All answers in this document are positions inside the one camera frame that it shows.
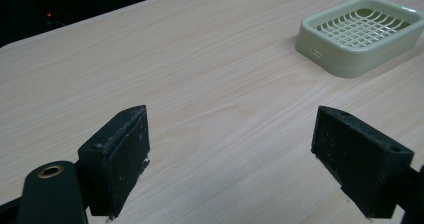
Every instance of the light green soap dish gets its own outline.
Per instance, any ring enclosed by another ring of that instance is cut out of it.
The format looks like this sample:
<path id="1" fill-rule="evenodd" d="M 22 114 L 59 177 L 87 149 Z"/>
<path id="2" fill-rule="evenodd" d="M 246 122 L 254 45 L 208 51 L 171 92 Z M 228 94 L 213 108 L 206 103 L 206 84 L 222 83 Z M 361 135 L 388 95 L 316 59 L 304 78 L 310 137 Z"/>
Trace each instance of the light green soap dish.
<path id="1" fill-rule="evenodd" d="M 412 49 L 424 14 L 386 0 L 352 0 L 302 21 L 296 50 L 329 73 L 358 77 Z"/>

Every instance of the light wood grain surface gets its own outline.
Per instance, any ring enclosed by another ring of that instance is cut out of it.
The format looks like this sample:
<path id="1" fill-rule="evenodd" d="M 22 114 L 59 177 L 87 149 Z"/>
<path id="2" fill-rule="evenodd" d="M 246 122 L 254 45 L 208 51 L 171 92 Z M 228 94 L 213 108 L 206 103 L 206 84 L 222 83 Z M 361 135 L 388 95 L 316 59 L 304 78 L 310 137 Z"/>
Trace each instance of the light wood grain surface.
<path id="1" fill-rule="evenodd" d="M 120 110 L 146 104 L 151 164 L 113 223 L 368 220 L 310 152 L 319 105 L 424 164 L 424 38 L 356 79 L 297 53 L 303 18 L 347 0 L 149 0 L 0 49 L 0 203 Z M 424 10 L 424 0 L 391 0 Z M 91 217 L 105 223 L 105 217 Z"/>

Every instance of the screw hole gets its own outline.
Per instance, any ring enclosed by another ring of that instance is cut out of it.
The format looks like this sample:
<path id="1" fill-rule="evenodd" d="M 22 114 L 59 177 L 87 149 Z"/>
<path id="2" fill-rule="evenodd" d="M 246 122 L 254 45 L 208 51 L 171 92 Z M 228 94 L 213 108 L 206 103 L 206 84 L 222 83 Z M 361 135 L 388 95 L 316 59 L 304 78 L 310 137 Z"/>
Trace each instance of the screw hole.
<path id="1" fill-rule="evenodd" d="M 390 150 L 392 150 L 394 152 L 400 152 L 400 149 L 398 147 L 395 147 L 395 146 L 391 146 Z"/>
<path id="2" fill-rule="evenodd" d="M 63 166 L 49 166 L 44 168 L 38 173 L 38 177 L 41 179 L 47 179 L 59 175 L 63 171 Z"/>

